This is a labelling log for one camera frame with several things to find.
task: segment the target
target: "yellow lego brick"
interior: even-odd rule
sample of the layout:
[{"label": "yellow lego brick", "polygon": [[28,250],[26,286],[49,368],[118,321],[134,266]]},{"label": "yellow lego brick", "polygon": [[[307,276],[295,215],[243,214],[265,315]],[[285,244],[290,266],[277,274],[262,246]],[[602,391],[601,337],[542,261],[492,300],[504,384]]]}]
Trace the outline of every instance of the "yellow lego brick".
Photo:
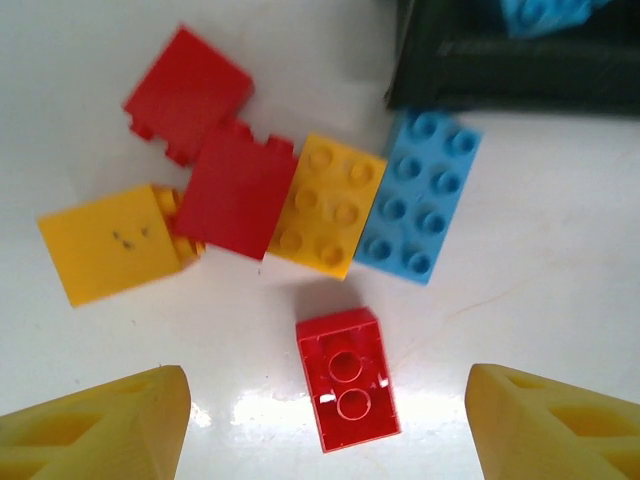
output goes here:
[{"label": "yellow lego brick", "polygon": [[487,480],[640,479],[640,405],[498,365],[465,404]]},{"label": "yellow lego brick", "polygon": [[309,135],[268,251],[344,278],[385,167],[380,157]]},{"label": "yellow lego brick", "polygon": [[166,366],[0,417],[0,479],[173,479],[190,410]]},{"label": "yellow lego brick", "polygon": [[182,195],[143,185],[38,220],[73,306],[176,273],[204,246],[172,237]]}]

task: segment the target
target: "duplo block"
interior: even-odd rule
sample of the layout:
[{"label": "duplo block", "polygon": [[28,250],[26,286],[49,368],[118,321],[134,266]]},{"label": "duplo block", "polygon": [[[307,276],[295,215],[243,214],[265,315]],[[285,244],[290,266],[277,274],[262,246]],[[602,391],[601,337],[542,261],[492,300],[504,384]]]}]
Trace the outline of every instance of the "duplo block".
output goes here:
[{"label": "duplo block", "polygon": [[444,113],[399,114],[356,261],[426,284],[480,140]]},{"label": "duplo block", "polygon": [[512,37],[537,37],[581,25],[591,16],[591,0],[476,0],[497,3]]},{"label": "duplo block", "polygon": [[253,93],[240,67],[181,26],[124,105],[131,130],[167,142],[181,166],[196,160],[207,133],[233,117]]},{"label": "duplo block", "polygon": [[293,144],[254,141],[249,127],[213,129],[198,156],[175,232],[262,260],[296,170]]},{"label": "duplo block", "polygon": [[0,417],[0,478],[171,480],[189,385],[165,366]]},{"label": "duplo block", "polygon": [[311,134],[268,251],[343,279],[386,161]]},{"label": "duplo block", "polygon": [[465,405],[487,480],[640,478],[640,405],[498,365]]},{"label": "duplo block", "polygon": [[174,235],[182,195],[143,185],[38,220],[73,306],[176,273],[203,245]]},{"label": "duplo block", "polygon": [[296,325],[322,450],[400,432],[380,328],[367,308]]}]

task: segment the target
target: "blue lego brick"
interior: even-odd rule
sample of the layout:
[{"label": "blue lego brick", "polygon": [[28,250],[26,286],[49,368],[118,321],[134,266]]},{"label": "blue lego brick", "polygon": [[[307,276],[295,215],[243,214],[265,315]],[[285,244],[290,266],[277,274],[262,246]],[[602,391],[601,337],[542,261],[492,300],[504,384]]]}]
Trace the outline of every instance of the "blue lego brick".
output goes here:
[{"label": "blue lego brick", "polygon": [[531,38],[581,25],[602,0],[500,0],[511,37]]},{"label": "blue lego brick", "polygon": [[442,112],[403,112],[355,260],[426,285],[482,136]]}]

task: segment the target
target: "lego brick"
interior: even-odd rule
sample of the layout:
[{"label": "lego brick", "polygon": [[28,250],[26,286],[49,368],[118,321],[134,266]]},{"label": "lego brick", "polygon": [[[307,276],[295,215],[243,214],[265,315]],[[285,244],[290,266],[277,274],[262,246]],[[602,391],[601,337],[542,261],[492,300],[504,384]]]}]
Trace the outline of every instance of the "lego brick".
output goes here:
[{"label": "lego brick", "polygon": [[500,10],[507,32],[512,37],[530,38],[581,25],[591,16],[591,0],[476,0],[487,9]]},{"label": "lego brick", "polygon": [[307,138],[268,251],[347,275],[386,161],[329,138]]},{"label": "lego brick", "polygon": [[498,365],[465,405],[487,480],[640,478],[640,405]]},{"label": "lego brick", "polygon": [[400,433],[380,328],[368,308],[296,325],[322,450]]},{"label": "lego brick", "polygon": [[124,105],[131,130],[167,142],[167,156],[196,160],[206,134],[233,117],[253,93],[253,80],[181,26]]},{"label": "lego brick", "polygon": [[0,417],[0,478],[169,480],[191,398],[165,366]]},{"label": "lego brick", "polygon": [[169,231],[182,195],[143,185],[38,220],[73,306],[176,273],[203,246]]},{"label": "lego brick", "polygon": [[187,238],[262,260],[296,170],[293,144],[232,122],[205,140],[175,221]]},{"label": "lego brick", "polygon": [[399,114],[356,261],[426,284],[480,140],[444,113]]},{"label": "lego brick", "polygon": [[483,28],[476,2],[414,2],[387,104],[640,114],[640,2],[537,39]]}]

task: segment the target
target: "black container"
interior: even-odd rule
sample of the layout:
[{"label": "black container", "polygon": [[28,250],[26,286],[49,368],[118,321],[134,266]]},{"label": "black container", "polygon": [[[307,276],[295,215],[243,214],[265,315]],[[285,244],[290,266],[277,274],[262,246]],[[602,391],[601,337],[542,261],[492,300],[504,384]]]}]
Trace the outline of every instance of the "black container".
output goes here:
[{"label": "black container", "polygon": [[640,0],[613,0],[582,26],[531,40],[487,31],[478,3],[398,0],[390,108],[640,115]]}]

